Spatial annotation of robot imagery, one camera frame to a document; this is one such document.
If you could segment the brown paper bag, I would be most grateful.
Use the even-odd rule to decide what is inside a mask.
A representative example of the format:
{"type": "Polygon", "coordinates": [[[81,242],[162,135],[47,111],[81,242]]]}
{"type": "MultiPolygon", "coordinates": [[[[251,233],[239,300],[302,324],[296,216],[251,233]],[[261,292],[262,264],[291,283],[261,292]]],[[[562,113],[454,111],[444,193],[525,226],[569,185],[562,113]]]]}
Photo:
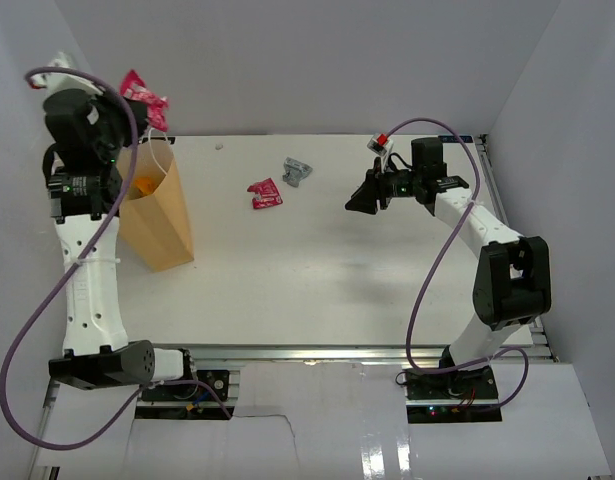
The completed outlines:
{"type": "Polygon", "coordinates": [[[148,133],[138,146],[137,162],[129,172],[131,151],[121,152],[117,167],[121,176],[149,176],[156,191],[138,199],[125,195],[120,208],[120,236],[154,272],[194,260],[194,243],[172,139],[148,133]]]}

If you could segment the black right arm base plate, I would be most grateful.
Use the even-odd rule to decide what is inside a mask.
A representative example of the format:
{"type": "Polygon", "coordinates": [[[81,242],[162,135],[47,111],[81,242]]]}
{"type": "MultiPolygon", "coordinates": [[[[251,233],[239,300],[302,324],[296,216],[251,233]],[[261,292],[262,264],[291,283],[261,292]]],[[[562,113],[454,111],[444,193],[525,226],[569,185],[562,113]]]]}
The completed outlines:
{"type": "Polygon", "coordinates": [[[445,375],[419,375],[404,371],[403,385],[409,400],[487,400],[498,399],[493,373],[451,373],[445,375]]]}

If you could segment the orange chips bag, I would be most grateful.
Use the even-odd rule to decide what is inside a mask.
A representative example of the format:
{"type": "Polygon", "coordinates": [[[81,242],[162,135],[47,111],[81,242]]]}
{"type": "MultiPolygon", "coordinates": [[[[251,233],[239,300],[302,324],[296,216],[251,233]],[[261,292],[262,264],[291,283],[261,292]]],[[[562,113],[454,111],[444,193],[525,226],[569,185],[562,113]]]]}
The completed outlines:
{"type": "Polygon", "coordinates": [[[157,183],[149,176],[135,177],[132,181],[128,196],[138,199],[152,195],[157,189],[157,183]]]}

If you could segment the silver snack packet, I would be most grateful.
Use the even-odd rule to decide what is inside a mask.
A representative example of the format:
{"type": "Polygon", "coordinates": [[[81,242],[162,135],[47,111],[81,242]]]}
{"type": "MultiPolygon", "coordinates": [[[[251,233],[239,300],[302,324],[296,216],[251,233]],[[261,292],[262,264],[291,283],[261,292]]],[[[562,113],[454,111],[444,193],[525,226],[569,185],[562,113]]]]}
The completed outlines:
{"type": "Polygon", "coordinates": [[[293,188],[298,188],[300,183],[313,172],[310,165],[291,157],[285,159],[283,168],[282,180],[293,188]]]}

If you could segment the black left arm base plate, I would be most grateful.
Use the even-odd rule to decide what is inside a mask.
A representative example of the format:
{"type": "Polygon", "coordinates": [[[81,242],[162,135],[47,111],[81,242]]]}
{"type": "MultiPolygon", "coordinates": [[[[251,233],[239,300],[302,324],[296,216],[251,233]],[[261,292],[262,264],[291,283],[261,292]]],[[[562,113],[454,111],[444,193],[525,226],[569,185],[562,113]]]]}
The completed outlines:
{"type": "MultiPolygon", "coordinates": [[[[230,372],[228,370],[197,370],[196,378],[207,384],[221,401],[228,399],[230,372]]],[[[198,385],[159,386],[144,391],[140,399],[143,402],[195,402],[212,401],[213,397],[207,390],[198,385]]]]}

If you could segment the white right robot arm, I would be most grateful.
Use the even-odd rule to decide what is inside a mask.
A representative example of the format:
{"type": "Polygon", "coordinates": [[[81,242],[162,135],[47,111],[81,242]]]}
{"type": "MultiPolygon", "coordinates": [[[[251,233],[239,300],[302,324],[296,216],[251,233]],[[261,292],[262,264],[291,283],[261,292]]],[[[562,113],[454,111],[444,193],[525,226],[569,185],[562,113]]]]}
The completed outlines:
{"type": "Polygon", "coordinates": [[[539,236],[526,237],[503,224],[477,201],[479,188],[449,175],[438,137],[415,139],[412,161],[397,168],[392,140],[372,137],[376,155],[346,210],[375,215],[391,200],[413,198],[451,228],[478,260],[473,285],[474,315],[461,335],[448,345],[438,367],[413,365],[418,375],[438,375],[440,390],[459,399],[471,391],[471,370],[502,355],[502,344],[521,326],[551,307],[549,248],[539,236]]]}

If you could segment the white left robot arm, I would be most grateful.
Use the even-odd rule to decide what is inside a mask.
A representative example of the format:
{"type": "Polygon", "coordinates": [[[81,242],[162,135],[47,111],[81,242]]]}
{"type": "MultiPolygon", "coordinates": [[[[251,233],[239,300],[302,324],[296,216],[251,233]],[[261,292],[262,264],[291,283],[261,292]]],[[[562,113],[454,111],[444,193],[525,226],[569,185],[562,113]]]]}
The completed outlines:
{"type": "Polygon", "coordinates": [[[198,387],[198,374],[182,349],[131,341],[124,328],[117,288],[122,188],[116,161],[131,144],[129,121],[146,127],[147,109],[136,101],[122,109],[107,93],[67,88],[43,103],[54,139],[43,160],[51,216],[61,242],[67,324],[63,354],[49,363],[53,380],[82,390],[164,381],[175,398],[198,387]]]}

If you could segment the red snack packet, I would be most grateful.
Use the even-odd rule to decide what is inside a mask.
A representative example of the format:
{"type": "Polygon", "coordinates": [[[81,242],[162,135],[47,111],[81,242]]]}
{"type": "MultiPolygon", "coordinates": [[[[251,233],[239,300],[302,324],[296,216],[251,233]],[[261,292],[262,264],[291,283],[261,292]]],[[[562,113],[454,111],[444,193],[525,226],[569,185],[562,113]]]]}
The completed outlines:
{"type": "Polygon", "coordinates": [[[138,101],[147,106],[147,118],[151,127],[162,132],[169,130],[166,118],[169,110],[168,98],[159,97],[148,89],[135,70],[130,70],[123,78],[120,93],[126,99],[138,101]]]}
{"type": "Polygon", "coordinates": [[[253,195],[252,207],[254,210],[271,208],[283,204],[283,199],[272,178],[251,184],[247,191],[253,195]]]}

